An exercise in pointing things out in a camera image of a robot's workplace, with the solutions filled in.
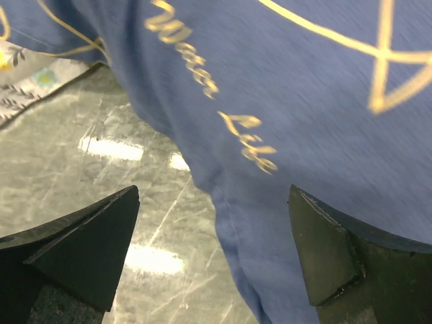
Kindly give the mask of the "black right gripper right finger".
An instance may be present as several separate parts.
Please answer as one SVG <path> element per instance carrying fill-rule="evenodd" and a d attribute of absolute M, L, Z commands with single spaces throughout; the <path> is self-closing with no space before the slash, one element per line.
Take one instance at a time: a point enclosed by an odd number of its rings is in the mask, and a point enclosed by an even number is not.
<path fill-rule="evenodd" d="M 360 221 L 293 185 L 292 233 L 311 306 L 324 306 L 356 284 L 431 301 L 431 245 Z"/>

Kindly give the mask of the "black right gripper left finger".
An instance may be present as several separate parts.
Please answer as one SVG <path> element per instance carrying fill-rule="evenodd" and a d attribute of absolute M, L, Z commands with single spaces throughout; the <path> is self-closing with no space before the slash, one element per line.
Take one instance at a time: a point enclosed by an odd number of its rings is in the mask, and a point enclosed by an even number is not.
<path fill-rule="evenodd" d="M 79 211 L 1 238 L 1 311 L 28 312 L 52 285 L 111 310 L 140 202 L 128 186 Z"/>

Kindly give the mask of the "blue fish print pillowcase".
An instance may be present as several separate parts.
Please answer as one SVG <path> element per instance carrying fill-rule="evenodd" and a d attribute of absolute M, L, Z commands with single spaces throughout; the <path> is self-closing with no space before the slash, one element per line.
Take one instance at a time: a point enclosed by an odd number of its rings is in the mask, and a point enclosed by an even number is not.
<path fill-rule="evenodd" d="M 261 323 L 316 323 L 293 185 L 431 241 L 430 1 L 2 1 L 1 38 L 109 64 L 210 195 Z"/>

